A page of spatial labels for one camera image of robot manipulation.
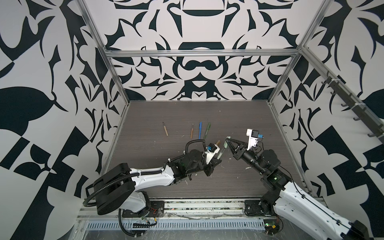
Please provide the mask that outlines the dark green pen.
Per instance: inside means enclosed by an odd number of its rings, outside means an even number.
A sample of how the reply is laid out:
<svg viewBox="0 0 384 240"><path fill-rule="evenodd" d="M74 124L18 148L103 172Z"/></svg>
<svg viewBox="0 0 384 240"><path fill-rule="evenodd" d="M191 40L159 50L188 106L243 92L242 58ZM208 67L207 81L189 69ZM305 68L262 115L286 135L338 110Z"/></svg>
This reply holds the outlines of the dark green pen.
<svg viewBox="0 0 384 240"><path fill-rule="evenodd" d="M208 122L208 125L206 127L206 131L205 131L205 134L204 134L204 140L207 138L207 135L209 133L210 128L211 128L211 122Z"/></svg>

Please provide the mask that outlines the blue pen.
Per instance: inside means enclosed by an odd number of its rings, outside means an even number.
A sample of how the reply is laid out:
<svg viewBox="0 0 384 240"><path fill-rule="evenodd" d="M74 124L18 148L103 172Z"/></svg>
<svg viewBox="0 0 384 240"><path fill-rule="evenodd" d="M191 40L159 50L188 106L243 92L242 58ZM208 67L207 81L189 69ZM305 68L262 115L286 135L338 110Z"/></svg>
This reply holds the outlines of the blue pen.
<svg viewBox="0 0 384 240"><path fill-rule="evenodd" d="M198 138L199 138L199 139L202 139L202 137L201 137L201 135L202 135L202 127L203 127L203 123L200 122L200 123L199 123L199 135L198 135Z"/></svg>

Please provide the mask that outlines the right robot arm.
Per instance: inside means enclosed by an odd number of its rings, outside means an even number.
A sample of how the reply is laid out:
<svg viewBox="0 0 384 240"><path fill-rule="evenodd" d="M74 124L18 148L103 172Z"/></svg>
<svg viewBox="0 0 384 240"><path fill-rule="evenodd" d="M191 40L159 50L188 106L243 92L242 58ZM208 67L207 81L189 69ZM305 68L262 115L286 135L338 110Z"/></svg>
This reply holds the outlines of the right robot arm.
<svg viewBox="0 0 384 240"><path fill-rule="evenodd" d="M360 221L350 222L301 189L281 167L273 150L257 155L247 143L226 139L236 160L243 160L262 176L268 192L262 197L268 210L295 224L316 240L368 240L368 228Z"/></svg>

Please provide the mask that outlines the light green pen cap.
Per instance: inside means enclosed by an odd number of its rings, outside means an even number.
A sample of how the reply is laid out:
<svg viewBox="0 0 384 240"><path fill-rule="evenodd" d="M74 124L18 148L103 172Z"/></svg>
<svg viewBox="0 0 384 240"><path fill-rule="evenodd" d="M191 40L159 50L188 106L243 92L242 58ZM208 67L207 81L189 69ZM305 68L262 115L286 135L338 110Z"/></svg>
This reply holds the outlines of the light green pen cap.
<svg viewBox="0 0 384 240"><path fill-rule="evenodd" d="M231 139L230 136L228 136L228 137L225 139L225 141L224 141L224 145L223 145L224 149L227 149L227 148L228 148L228 143L229 143L229 140L230 140L230 139Z"/></svg>

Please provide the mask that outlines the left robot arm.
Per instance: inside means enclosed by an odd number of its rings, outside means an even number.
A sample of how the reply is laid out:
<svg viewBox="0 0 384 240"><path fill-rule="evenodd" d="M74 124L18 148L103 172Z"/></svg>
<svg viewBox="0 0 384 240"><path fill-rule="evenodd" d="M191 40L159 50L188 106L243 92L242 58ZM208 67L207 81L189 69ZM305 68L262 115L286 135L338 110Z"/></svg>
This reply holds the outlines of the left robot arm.
<svg viewBox="0 0 384 240"><path fill-rule="evenodd" d="M141 237L148 228L157 224L157 220L146 221L144 224L133 223L132 230L128 230L123 225L123 212L128 211L145 218L152 207L145 189L176 185L185 179L191 179L193 174L199 172L204 172L209 177L221 163L215 157L219 152L218 145L206 145L205 140L197 139L186 143L182 155L168 159L158 168L135 169L126 163L119 164L94 181L94 191L84 199L83 206L96 207L98 215L118 210L122 232L132 238Z"/></svg>

